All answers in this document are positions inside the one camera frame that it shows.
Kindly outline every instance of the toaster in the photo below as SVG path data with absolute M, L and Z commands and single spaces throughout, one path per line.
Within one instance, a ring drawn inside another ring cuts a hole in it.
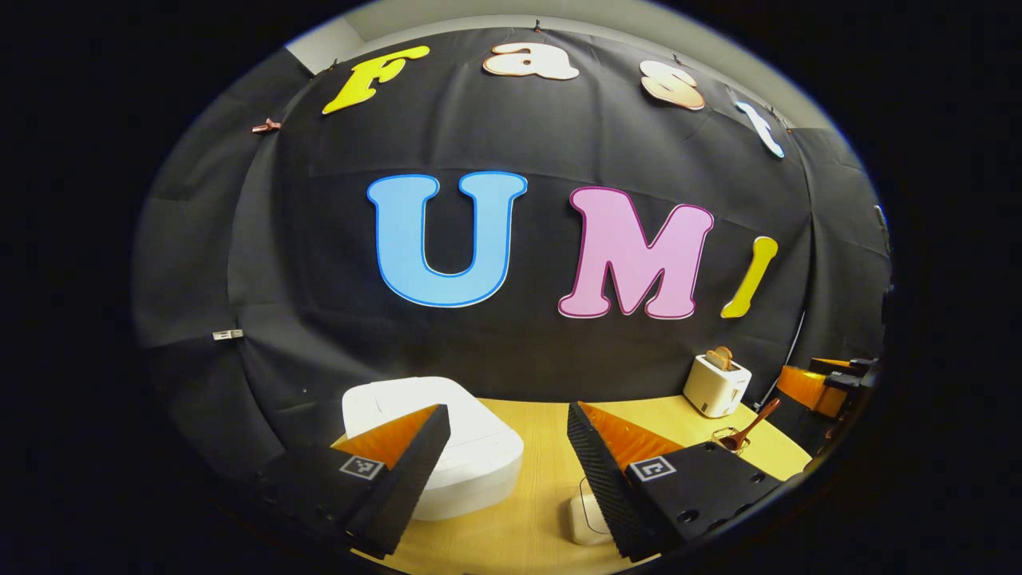
M 750 380 L 752 374 L 734 362 L 725 372 L 706 362 L 705 354 L 697 355 L 682 395 L 703 416 L 724 418 L 738 409 Z

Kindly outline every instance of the white box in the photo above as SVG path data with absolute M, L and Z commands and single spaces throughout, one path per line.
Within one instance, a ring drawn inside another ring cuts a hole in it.
M 697 355 L 682 394 L 707 418 L 730 416 L 738 409 L 752 380 L 752 374 L 734 362 L 731 368 L 730 372 L 724 372 L 706 362 L 705 355 Z
M 524 444 L 507 424 L 447 378 L 407 378 L 354 387 L 341 399 L 347 437 L 435 403 L 448 406 L 451 439 L 412 519 L 438 521 L 506 499 L 521 470 Z

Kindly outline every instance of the letter m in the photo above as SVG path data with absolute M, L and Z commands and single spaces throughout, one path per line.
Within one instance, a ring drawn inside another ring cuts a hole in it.
M 610 310 L 603 296 L 607 270 L 614 281 L 617 304 L 631 316 L 658 277 L 660 289 L 646 304 L 646 315 L 657 320 L 682 320 L 695 313 L 699 257 L 713 215 L 695 205 L 671 209 L 660 232 L 646 241 L 632 198 L 607 187 L 580 187 L 570 196 L 582 212 L 582 249 L 571 294 L 561 298 L 560 313 L 568 318 L 600 318 Z

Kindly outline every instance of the table surface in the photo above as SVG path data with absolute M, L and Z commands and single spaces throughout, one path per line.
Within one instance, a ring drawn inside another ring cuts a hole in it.
M 583 546 L 571 540 L 568 501 L 578 493 L 585 473 L 567 438 L 568 404 L 479 401 L 524 442 L 521 472 L 511 496 L 453 519 L 412 520 L 394 555 L 383 561 L 363 557 L 413 575 L 600 575 L 638 565 L 618 556 L 613 542 Z M 740 405 L 731 416 L 710 420 L 682 396 L 592 405 L 686 447 L 709 441 L 722 428 L 743 429 L 755 419 L 751 410 Z M 809 463 L 809 456 L 770 422 L 761 422 L 749 439 L 741 458 L 779 480 L 787 480 Z

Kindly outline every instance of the blue letter u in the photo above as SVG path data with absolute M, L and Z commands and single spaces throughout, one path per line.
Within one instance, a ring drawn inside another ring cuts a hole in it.
M 472 263 L 439 273 L 426 262 L 426 201 L 439 182 L 410 174 L 376 180 L 367 195 L 376 205 L 376 257 L 387 286 L 406 300 L 432 307 L 477 304 L 500 290 L 511 251 L 511 206 L 528 182 L 507 172 L 475 172 L 458 187 L 475 204 Z

